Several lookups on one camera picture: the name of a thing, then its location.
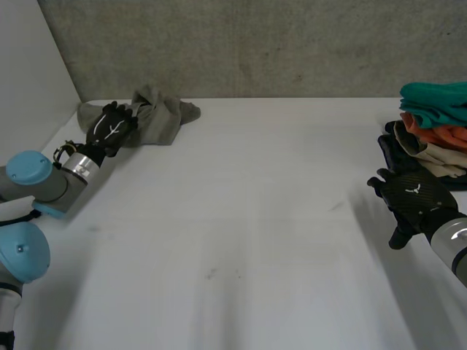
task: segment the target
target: white table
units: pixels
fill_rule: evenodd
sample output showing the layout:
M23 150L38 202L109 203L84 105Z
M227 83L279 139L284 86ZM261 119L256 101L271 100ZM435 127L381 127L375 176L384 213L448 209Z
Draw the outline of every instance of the white table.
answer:
M423 237L389 249L366 186L397 98L193 103L173 145L122 150L73 217L37 220L52 265L17 350L467 348L467 290ZM84 138L74 117L45 154Z

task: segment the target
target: crumpled gray towel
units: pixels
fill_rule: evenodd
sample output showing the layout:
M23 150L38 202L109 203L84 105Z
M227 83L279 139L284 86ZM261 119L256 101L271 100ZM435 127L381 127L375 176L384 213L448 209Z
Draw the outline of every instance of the crumpled gray towel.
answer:
M124 147L170 145L181 125L201 116L201 110L194 104L181 102L179 98L167 96L149 85L134 92L129 106L133 109L133 116L138 117L138 130L130 135ZM77 112L81 130L86 133L101 113L102 106L81 104Z

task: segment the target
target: black cable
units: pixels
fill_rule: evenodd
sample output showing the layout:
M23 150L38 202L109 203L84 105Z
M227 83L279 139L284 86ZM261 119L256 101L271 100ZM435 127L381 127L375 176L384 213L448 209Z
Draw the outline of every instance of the black cable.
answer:
M0 221L0 228L3 226L8 226L8 225L13 225L17 224L19 222L27 222L31 221L32 219L36 219L37 217L40 217L42 213L39 210L31 210L31 212L24 217L18 217L17 219L12 219L12 220L5 220L5 221Z

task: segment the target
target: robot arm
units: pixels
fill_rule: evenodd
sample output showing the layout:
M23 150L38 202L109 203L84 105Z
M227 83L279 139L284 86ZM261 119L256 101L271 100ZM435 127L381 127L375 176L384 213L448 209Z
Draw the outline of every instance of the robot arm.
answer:
M95 179L104 158L114 157L137 126L130 109L112 102L87 132L86 144L66 144L69 159L63 165L40 152L19 153L0 167L0 203L32 195L34 209L63 218ZM23 285L42 277L49 265L49 245L36 225L0 227L0 350L13 349L15 309Z

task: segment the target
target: black glove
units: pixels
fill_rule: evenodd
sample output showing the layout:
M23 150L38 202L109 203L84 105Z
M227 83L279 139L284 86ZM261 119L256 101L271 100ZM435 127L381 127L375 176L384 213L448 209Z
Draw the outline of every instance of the black glove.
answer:
M398 226L389 241L392 249L404 248L413 235L426 234L428 240L444 223L464 217L446 187L428 170L398 174L379 169L385 182L376 177L368 180L376 194L383 198L394 213Z
M86 133L86 142L104 149L107 157L114 157L138 128L138 118L131 114L131 109L122 104L117 106L116 101L107 104Z

